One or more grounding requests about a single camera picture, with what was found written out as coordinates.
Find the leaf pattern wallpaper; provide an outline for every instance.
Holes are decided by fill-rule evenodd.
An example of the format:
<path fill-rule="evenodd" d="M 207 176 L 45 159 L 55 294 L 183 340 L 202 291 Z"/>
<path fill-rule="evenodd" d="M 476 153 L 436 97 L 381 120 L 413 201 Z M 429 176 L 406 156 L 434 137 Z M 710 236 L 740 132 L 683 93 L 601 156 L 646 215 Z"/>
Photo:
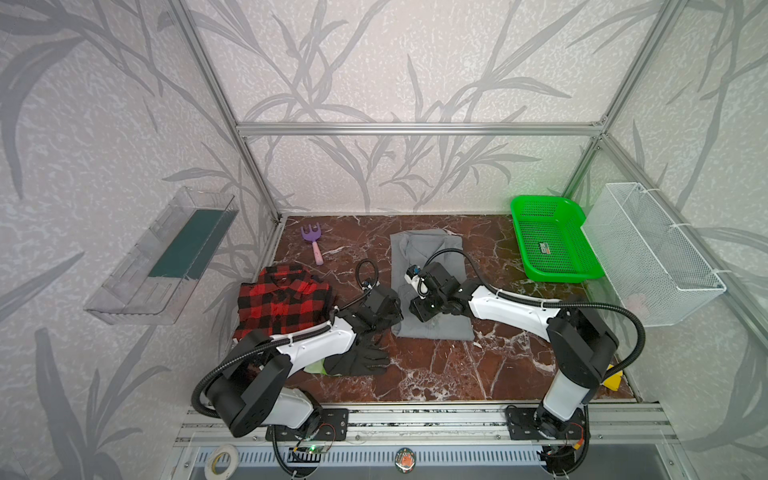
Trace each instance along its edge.
<path fill-rule="evenodd" d="M 611 134 L 768 307 L 766 7 L 688 2 Z M 625 179 L 598 158 L 579 190 L 609 181 Z M 768 356 L 724 301 L 649 329 L 631 370 L 644 399 L 664 405 L 700 478 L 765 476 Z"/>
<path fill-rule="evenodd" d="M 661 6 L 188 3 L 240 122 L 596 121 Z M 515 194 L 562 190 L 586 141 L 252 137 L 250 146 L 286 212 L 500 213 Z"/>
<path fill-rule="evenodd" d="M 0 478 L 156 478 L 274 224 L 164 2 L 0 0 Z M 173 326 L 83 305 L 181 186 L 240 208 Z"/>

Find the yellow sponge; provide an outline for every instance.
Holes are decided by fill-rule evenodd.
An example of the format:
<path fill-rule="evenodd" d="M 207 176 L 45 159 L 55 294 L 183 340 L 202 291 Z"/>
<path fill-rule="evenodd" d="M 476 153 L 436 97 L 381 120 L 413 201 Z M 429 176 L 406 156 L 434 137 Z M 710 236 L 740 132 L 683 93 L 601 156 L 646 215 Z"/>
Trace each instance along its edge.
<path fill-rule="evenodd" d="M 619 373 L 615 373 L 614 375 L 608 377 L 608 379 L 603 382 L 603 385 L 605 385 L 606 388 L 613 390 L 614 392 L 618 392 L 619 385 L 621 385 L 621 376 L 623 374 L 624 370 L 620 371 Z"/>

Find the transparent plastic bin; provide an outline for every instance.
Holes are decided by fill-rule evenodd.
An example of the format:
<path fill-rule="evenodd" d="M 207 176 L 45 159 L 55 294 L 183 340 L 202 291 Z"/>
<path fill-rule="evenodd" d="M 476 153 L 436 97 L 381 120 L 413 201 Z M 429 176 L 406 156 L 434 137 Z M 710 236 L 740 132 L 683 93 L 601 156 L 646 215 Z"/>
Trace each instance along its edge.
<path fill-rule="evenodd" d="M 606 184 L 581 229 L 622 304 L 645 326 L 674 325 L 726 289 L 641 184 Z"/>
<path fill-rule="evenodd" d="M 109 324 L 172 325 L 238 211 L 232 194 L 182 187 L 85 311 Z"/>

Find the red and black plaid shirt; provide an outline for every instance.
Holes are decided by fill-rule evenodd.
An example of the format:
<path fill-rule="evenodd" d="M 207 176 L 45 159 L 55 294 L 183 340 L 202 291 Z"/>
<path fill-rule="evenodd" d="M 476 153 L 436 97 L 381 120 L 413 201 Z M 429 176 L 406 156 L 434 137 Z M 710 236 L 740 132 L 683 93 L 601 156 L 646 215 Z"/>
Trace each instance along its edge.
<path fill-rule="evenodd" d="M 331 286 L 300 264 L 268 266 L 256 283 L 240 286 L 240 325 L 233 336 L 242 340 L 255 329 L 269 336 L 315 326 L 326 321 L 332 302 Z"/>

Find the plaid shirt collar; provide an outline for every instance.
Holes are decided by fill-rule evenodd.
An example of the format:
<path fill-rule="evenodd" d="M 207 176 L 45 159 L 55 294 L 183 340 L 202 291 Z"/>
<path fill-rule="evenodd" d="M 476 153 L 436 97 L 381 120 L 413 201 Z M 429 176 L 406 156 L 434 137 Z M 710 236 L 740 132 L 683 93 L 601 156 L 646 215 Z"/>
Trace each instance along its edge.
<path fill-rule="evenodd" d="M 293 298 L 300 299 L 312 283 L 312 275 L 300 263 L 272 265 L 261 270 L 257 284 L 263 285 L 264 293 L 282 290 L 293 292 Z"/>

